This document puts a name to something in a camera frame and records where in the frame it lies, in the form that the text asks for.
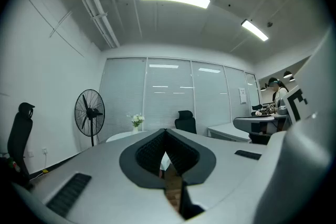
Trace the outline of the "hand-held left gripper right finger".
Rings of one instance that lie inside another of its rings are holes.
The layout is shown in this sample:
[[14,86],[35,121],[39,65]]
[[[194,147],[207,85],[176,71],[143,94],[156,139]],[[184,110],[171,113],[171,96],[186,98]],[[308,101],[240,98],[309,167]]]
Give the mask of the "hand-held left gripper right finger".
[[180,212],[190,220],[253,220],[270,181],[270,145],[219,140],[177,129],[167,136],[195,152],[198,161],[182,174]]

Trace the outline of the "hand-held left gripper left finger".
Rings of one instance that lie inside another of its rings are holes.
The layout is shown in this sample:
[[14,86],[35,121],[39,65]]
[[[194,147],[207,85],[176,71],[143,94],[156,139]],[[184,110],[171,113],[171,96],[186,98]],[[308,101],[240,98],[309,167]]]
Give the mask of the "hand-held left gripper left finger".
[[[183,223],[162,189],[139,187],[120,168],[121,153],[154,133],[145,131],[91,147],[43,177],[32,191],[13,187],[44,223]],[[91,180],[67,216],[61,217],[47,203],[76,173]]]

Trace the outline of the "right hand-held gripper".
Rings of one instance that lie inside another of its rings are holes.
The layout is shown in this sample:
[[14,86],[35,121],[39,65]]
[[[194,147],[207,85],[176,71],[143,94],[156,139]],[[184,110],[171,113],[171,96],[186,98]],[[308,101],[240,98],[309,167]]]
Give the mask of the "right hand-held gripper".
[[335,223],[335,29],[296,74],[310,115],[287,131],[254,223]]

